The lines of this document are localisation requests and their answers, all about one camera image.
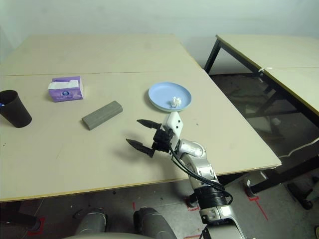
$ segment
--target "gray sponge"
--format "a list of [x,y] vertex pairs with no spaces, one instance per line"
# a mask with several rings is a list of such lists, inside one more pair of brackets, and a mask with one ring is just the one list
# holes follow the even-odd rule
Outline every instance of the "gray sponge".
[[102,108],[99,108],[98,110],[83,117],[82,120],[89,130],[92,130],[122,111],[122,106],[116,101],[113,101],[108,105],[103,106]]

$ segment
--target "table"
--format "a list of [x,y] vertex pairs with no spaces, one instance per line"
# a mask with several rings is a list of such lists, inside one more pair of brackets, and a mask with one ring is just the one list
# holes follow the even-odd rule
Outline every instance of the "table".
[[[192,93],[191,105],[180,113],[184,122],[181,137],[206,147],[217,174],[280,165],[202,69],[174,74],[82,74],[85,99],[54,103],[46,88],[51,78],[58,76],[1,77],[2,89],[17,90],[33,118],[29,126],[20,129],[0,118],[1,201],[187,178],[167,154],[156,152],[151,159],[125,141],[130,138],[152,145],[155,131],[136,120],[163,121],[166,113],[151,105],[147,90],[166,80],[182,84]],[[113,100],[123,106],[123,112],[87,130],[81,118]]]
[[[255,113],[245,117],[303,113],[319,126],[319,39],[275,35],[217,35],[204,67],[210,72],[221,48],[259,76],[276,92]],[[277,99],[286,99],[297,109],[289,112],[265,112]],[[290,180],[314,168],[318,157],[278,174],[266,170],[269,179],[249,187],[251,195]]]
[[32,35],[1,76],[184,71],[200,68],[173,34]]

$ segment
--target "tissue box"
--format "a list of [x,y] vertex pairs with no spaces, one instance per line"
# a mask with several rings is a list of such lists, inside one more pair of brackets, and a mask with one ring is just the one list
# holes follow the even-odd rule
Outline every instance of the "tissue box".
[[83,84],[80,76],[53,78],[48,90],[54,102],[83,99]]

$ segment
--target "black cup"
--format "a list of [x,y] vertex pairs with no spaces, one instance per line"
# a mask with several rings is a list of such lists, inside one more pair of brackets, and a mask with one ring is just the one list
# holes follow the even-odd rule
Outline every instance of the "black cup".
[[14,127],[22,128],[27,126],[32,118],[22,104],[16,91],[8,90],[0,92],[0,114],[5,117]]

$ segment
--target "concrete floor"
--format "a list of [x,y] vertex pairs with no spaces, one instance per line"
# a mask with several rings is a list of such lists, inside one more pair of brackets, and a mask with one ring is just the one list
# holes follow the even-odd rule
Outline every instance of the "concrete floor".
[[[247,96],[254,95],[253,102],[262,102],[267,96],[262,95],[266,87],[258,79],[234,76],[214,78],[217,85],[239,111],[252,101]],[[275,103],[274,107],[288,108],[287,102]],[[301,114],[275,116],[281,124],[276,126],[278,137],[259,132],[264,141],[277,155],[287,154],[291,149],[305,144],[319,136],[317,129]],[[294,164],[319,153],[319,146],[314,145],[292,157],[283,160],[283,166],[277,170],[292,167]],[[313,171],[297,181],[308,186],[310,176],[318,175]],[[262,180],[259,172],[246,176],[253,184]],[[284,185],[278,185],[258,194],[259,200],[250,201],[243,190],[243,182],[227,187],[234,196],[232,204],[243,232],[247,238],[257,239],[315,239],[314,226],[319,225],[319,202],[306,211],[289,194]],[[81,218],[94,207],[103,207],[108,215],[108,232],[132,233],[133,213],[140,207],[153,207],[166,218],[177,238],[199,238],[204,225],[199,211],[190,210],[184,198],[192,193],[187,180],[109,190],[103,192],[79,194],[31,200],[22,203],[21,212],[45,217],[42,235],[28,236],[25,229],[13,225],[1,225],[0,237],[3,239],[60,239],[74,234]]]

